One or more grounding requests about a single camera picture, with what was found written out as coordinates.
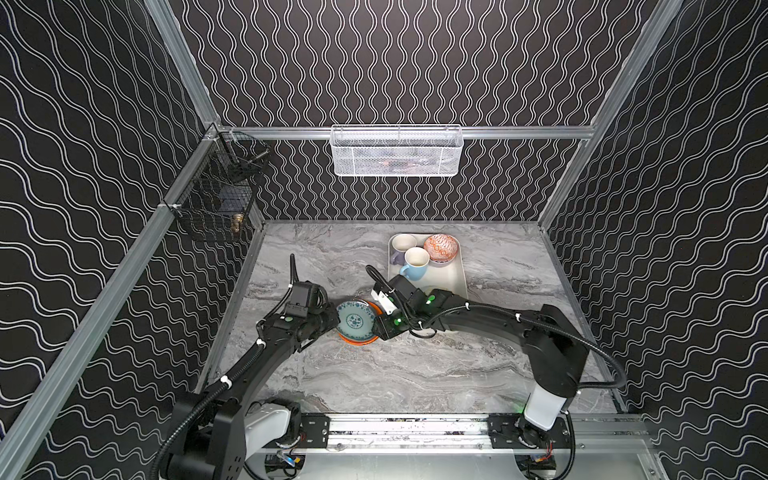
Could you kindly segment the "light blue mug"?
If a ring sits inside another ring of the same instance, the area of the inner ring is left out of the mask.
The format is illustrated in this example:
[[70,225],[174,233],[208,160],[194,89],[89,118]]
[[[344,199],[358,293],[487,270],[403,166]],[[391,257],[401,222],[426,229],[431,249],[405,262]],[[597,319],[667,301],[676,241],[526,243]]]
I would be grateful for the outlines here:
[[431,258],[427,250],[412,247],[405,252],[404,261],[399,274],[410,281],[418,281],[426,274]]

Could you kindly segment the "lavender mug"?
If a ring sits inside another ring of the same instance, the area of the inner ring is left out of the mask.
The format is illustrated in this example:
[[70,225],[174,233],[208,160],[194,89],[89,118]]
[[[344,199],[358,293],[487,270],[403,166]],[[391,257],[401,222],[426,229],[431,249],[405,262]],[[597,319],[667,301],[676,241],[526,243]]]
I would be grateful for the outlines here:
[[390,246],[393,249],[393,253],[390,256],[390,263],[392,265],[404,265],[406,252],[418,246],[418,240],[411,234],[397,234],[394,235],[390,241]]

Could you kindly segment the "orange patterned bowl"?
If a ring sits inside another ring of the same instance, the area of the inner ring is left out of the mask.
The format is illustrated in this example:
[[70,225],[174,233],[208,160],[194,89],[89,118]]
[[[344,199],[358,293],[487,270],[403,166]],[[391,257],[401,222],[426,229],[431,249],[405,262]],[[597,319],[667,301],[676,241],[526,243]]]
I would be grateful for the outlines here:
[[424,240],[423,249],[429,250],[453,250],[460,249],[459,242],[449,234],[437,233]]

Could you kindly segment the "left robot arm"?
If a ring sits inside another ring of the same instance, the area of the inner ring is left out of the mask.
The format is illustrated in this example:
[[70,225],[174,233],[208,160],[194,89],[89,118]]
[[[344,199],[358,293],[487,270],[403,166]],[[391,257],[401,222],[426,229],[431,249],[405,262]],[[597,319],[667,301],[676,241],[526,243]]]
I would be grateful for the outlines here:
[[167,439],[150,467],[150,479],[236,479],[246,461],[245,415],[254,395],[293,354],[339,323],[333,303],[305,317],[276,313],[257,324],[256,343],[202,393],[174,408]]

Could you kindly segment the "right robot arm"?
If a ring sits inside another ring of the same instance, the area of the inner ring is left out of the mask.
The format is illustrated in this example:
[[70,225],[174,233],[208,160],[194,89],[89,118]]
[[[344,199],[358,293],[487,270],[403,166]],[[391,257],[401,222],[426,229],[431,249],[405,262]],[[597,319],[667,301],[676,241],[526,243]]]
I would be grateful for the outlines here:
[[[627,384],[620,363],[583,337],[553,305],[545,304],[538,310],[515,310],[472,302],[439,289],[425,294],[417,288],[401,293],[376,287],[372,296],[383,310],[374,320],[374,332],[382,340],[405,332],[425,338],[431,332],[460,331],[519,345],[528,356],[535,382],[523,409],[524,424],[529,428],[551,430],[582,390],[618,389]],[[611,380],[582,378],[590,354],[604,358],[611,366]]]

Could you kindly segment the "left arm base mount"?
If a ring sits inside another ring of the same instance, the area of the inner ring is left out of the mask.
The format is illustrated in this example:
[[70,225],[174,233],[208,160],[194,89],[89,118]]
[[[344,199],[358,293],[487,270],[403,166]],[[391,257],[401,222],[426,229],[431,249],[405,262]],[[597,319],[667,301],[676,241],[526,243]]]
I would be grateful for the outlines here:
[[320,413],[302,413],[289,421],[287,432],[267,444],[273,449],[325,449],[328,445],[331,419]]

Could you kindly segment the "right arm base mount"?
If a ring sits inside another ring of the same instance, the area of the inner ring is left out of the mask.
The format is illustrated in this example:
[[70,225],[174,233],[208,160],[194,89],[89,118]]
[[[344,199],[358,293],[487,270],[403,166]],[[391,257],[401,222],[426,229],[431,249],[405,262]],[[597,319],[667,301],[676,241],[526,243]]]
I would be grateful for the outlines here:
[[573,445],[571,429],[562,416],[556,418],[551,429],[545,430],[527,421],[522,413],[490,414],[487,427],[494,450],[568,449]]

